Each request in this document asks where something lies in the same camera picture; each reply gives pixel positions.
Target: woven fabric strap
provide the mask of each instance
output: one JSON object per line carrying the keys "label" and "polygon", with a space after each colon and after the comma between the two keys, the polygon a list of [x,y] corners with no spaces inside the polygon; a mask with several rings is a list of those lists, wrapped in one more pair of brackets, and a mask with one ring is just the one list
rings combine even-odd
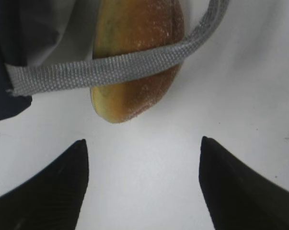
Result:
{"label": "woven fabric strap", "polygon": [[53,65],[6,65],[15,96],[122,83],[165,71],[182,63],[217,29],[230,0],[210,0],[199,25],[181,42],[126,55]]}

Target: gray strap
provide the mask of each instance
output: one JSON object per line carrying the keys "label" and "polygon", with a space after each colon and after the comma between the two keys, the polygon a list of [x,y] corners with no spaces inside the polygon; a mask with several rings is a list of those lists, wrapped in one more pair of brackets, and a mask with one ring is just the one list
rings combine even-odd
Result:
{"label": "gray strap", "polygon": [[7,65],[13,95],[88,88],[131,81],[165,71],[182,63],[217,29],[230,0],[210,0],[199,25],[181,42],[126,55],[53,65]]}

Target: black cloth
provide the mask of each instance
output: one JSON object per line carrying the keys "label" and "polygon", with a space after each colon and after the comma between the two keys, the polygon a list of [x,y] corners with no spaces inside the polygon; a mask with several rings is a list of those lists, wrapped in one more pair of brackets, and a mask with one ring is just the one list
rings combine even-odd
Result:
{"label": "black cloth", "polygon": [[18,0],[0,0],[0,120],[18,115],[31,105],[31,97],[13,97],[4,63],[26,66],[20,30]]}

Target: gray cloth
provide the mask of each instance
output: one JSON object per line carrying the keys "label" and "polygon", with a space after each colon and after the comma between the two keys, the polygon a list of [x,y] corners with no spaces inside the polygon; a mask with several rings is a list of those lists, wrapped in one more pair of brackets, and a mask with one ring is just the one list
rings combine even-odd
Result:
{"label": "gray cloth", "polygon": [[182,63],[217,29],[230,0],[210,0],[199,25],[181,42],[147,51],[89,61],[31,67],[7,66],[13,95],[109,85],[147,77]]}

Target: bread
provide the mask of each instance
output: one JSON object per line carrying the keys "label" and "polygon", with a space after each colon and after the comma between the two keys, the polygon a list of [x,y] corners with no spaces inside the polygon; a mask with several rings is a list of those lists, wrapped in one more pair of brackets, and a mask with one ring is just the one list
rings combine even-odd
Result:
{"label": "bread", "polygon": [[[183,37],[179,0],[102,0],[93,58],[169,45]],[[128,121],[166,94],[179,68],[140,80],[95,87],[91,90],[94,108],[108,122]]]}

